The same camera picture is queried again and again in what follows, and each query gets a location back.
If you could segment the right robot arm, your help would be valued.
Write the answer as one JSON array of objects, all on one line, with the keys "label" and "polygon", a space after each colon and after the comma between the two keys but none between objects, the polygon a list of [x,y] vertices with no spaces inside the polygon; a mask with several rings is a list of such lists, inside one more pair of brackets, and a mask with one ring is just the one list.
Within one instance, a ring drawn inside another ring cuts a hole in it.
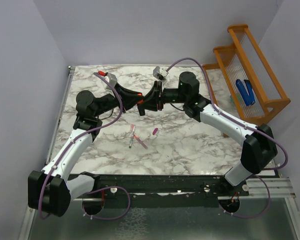
[{"label": "right robot arm", "polygon": [[219,189],[230,196],[238,189],[238,184],[252,174],[259,174],[277,155],[278,150],[272,141],[271,128],[245,122],[212,103],[199,93],[200,83],[194,73],[184,71],[179,75],[177,88],[164,88],[167,71],[156,67],[156,78],[151,90],[137,104],[140,116],[146,111],[161,111],[165,104],[182,104],[184,113],[191,119],[210,125],[235,140],[241,147],[240,162],[232,167],[220,182]]}]

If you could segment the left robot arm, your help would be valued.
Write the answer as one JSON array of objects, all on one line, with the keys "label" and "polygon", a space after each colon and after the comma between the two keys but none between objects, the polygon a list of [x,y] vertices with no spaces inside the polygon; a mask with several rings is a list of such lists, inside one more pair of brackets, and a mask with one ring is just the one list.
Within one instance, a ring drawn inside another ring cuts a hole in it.
[{"label": "left robot arm", "polygon": [[70,202],[87,194],[93,198],[101,190],[96,177],[83,173],[69,180],[70,173],[82,153],[89,147],[102,128],[99,116],[119,108],[123,113],[143,100],[140,92],[116,84],[112,93],[95,97],[89,90],[82,90],[76,96],[76,119],[66,144],[41,171],[32,171],[27,180],[28,206],[39,212],[61,217]]}]

